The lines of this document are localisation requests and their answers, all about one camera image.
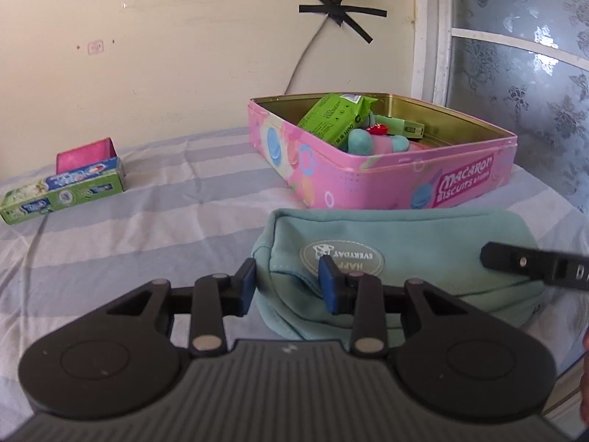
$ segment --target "gray striped sheet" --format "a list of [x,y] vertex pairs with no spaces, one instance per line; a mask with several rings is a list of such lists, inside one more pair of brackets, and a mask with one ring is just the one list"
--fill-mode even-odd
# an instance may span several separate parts
[[[14,226],[0,223],[0,437],[30,414],[17,381],[27,346],[47,332],[156,277],[173,286],[235,271],[269,213],[303,207],[248,143],[247,128],[199,134],[119,152],[128,190]],[[0,192],[51,173],[0,181]],[[589,254],[589,222],[519,168],[510,184],[466,206],[520,214],[547,249]],[[587,300],[559,291],[527,330],[562,362],[587,326]],[[226,318],[230,341],[276,338],[254,307]],[[187,319],[172,340],[186,345]]]

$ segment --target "green snack package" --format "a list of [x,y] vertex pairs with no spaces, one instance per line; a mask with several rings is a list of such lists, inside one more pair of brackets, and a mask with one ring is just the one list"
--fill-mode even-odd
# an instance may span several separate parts
[[331,146],[341,148],[349,132],[366,119],[375,101],[362,95],[331,93],[317,101],[298,126]]

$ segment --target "light blue pouch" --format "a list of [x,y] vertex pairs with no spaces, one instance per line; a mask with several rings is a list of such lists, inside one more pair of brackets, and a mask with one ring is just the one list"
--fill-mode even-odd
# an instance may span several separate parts
[[[254,245],[255,299],[270,327],[289,339],[340,339],[352,316],[331,315],[321,299],[317,264],[331,255],[343,271],[361,270],[383,284],[419,277],[513,326],[533,313],[542,281],[486,269],[489,241],[537,248],[523,219],[473,208],[422,211],[274,211]],[[399,315],[387,315],[389,343],[404,341]]]

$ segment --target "red heart charm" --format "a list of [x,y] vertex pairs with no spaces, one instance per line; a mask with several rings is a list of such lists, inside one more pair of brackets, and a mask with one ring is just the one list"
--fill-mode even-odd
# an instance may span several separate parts
[[375,136],[383,136],[389,132],[389,128],[387,128],[384,124],[377,123],[374,126],[367,128],[366,131]]

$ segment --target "black tape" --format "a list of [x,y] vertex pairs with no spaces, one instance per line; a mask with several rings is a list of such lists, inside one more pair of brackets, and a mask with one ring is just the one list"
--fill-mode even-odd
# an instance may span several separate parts
[[385,10],[377,10],[375,8],[366,8],[362,6],[346,6],[341,5],[342,0],[319,0],[321,5],[299,5],[299,13],[325,13],[333,19],[339,26],[342,23],[347,23],[358,35],[360,35],[366,43],[372,42],[372,38],[367,34],[360,25],[358,25],[348,13],[364,13],[372,14],[374,16],[387,17]]

